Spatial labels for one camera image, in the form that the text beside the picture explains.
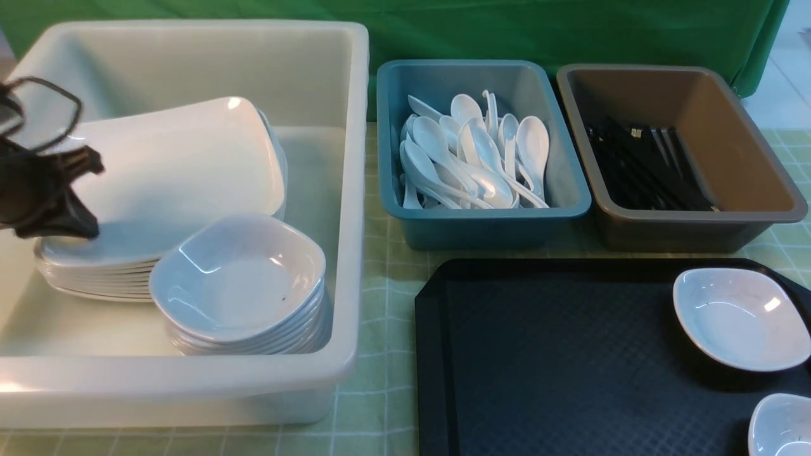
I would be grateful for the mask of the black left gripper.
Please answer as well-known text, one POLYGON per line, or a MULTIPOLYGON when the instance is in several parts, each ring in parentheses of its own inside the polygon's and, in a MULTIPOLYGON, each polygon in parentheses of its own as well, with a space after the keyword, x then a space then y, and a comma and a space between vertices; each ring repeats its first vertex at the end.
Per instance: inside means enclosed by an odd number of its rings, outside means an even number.
POLYGON ((101 154, 90 146, 67 152, 32 152, 2 138, 1 222, 20 239, 65 236, 96 239, 96 217, 73 190, 46 198, 47 187, 69 186, 84 174, 105 172, 101 154))

